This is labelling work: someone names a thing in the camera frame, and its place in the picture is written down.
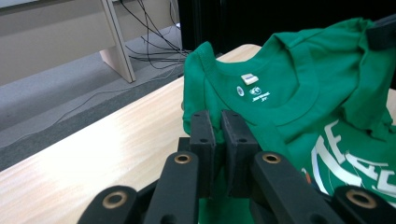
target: printed logo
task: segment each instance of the printed logo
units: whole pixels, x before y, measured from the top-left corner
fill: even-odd
[[[260,94],[262,94],[262,89],[255,87],[255,88],[251,89],[249,92],[252,95],[260,95]]]
[[[338,146],[342,141],[342,136],[334,135],[332,132],[332,128],[337,125],[338,121],[337,119],[324,127],[326,135],[318,137],[318,141],[311,151],[313,174],[320,190],[329,194],[328,190],[333,190],[333,186],[331,189],[325,188],[324,181],[330,184],[332,181],[328,176],[319,174],[318,160],[322,160],[329,169],[329,174],[333,174],[340,181],[347,185],[371,189],[383,196],[386,195],[389,197],[389,203],[396,207],[395,172],[389,169],[386,162],[368,161],[352,155],[348,150],[343,153]],[[345,169],[350,166],[353,167],[354,173]],[[372,179],[376,183],[364,185],[363,179]]]
[[[254,87],[253,89],[251,89],[250,94],[252,95],[256,95],[256,97],[253,97],[252,102],[258,101],[258,100],[262,100],[262,102],[267,100],[267,96],[270,95],[270,92],[266,92],[264,94],[262,94],[262,89],[260,89],[259,87]]]
[[[240,86],[236,87],[236,91],[238,92],[238,94],[240,96],[244,96],[245,95],[244,90]]]

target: green t-shirt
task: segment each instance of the green t-shirt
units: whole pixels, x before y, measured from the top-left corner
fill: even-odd
[[[263,150],[286,156],[322,191],[332,194],[336,186],[354,184],[395,205],[396,128],[386,101],[396,49],[370,50],[365,31],[372,25],[357,18],[274,34],[240,63],[217,61],[205,42],[185,62],[185,132],[190,133],[191,115],[207,109],[221,166],[220,111],[235,111]],[[248,85],[241,78],[246,74],[258,80]],[[225,191],[218,182],[218,191]],[[251,222],[247,200],[222,196],[201,200],[200,223]]]

